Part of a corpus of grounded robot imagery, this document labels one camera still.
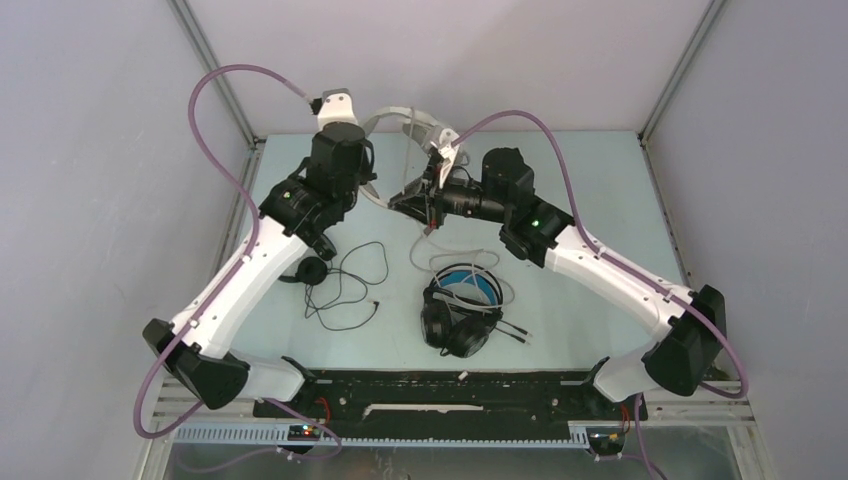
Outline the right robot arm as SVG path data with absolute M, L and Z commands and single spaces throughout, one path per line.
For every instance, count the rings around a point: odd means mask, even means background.
M 710 285 L 694 291 L 662 280 L 618 257 L 570 214 L 537 196 L 534 180 L 516 148 L 487 152 L 478 180 L 452 177 L 432 150 L 424 172 L 388 206 L 432 229 L 448 215 L 498 223 L 501 242 L 516 258 L 580 282 L 640 322 L 650 336 L 645 346 L 592 369 L 581 392 L 591 416 L 606 418 L 623 400 L 648 390 L 693 395 L 723 348 L 724 295 Z

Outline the black and blue gaming headset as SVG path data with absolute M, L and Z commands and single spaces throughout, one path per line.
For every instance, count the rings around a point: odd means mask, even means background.
M 499 280 L 476 264 L 454 263 L 436 271 L 423 290 L 425 343 L 442 357 L 476 354 L 503 319 L 503 300 Z

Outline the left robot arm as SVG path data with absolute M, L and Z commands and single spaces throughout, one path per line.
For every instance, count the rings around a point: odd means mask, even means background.
M 275 185 L 258 220 L 213 281 L 171 320 L 151 320 L 143 337 L 166 370 L 210 410 L 236 399 L 273 398 L 292 416 L 316 403 L 308 372 L 288 357 L 262 359 L 234 351 L 236 333 L 271 286 L 308 250 L 335 250 L 326 230 L 356 204 L 375 179 L 373 145 L 353 123 L 326 124 L 298 169 Z

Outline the white over-ear headphones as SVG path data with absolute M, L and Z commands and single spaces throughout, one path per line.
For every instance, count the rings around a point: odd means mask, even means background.
M 449 124 L 435 118 L 434 116 L 425 111 L 417 110 L 414 107 L 406 106 L 388 106 L 378 109 L 361 124 L 361 128 L 364 130 L 366 136 L 370 136 L 375 131 L 378 124 L 382 120 L 388 118 L 395 118 L 400 124 L 401 133 L 407 137 L 408 151 L 407 159 L 404 161 L 404 185 L 402 186 L 403 189 L 405 185 L 407 185 L 413 180 L 406 180 L 407 174 L 409 172 L 408 155 L 410 154 L 411 147 L 418 147 L 425 154 L 429 161 L 428 151 L 431 148 L 435 148 L 431 143 L 435 128 L 449 127 L 453 130 L 455 129 Z M 467 159 L 467 153 L 464 151 L 463 147 L 460 147 L 460 156 L 457 158 L 453 170 L 456 167 L 464 166 L 467 163 Z M 383 198 L 379 194 L 376 187 L 373 185 L 373 181 L 368 181 L 364 186 L 360 186 L 359 193 L 376 206 L 390 210 L 388 208 L 388 202 L 390 198 Z

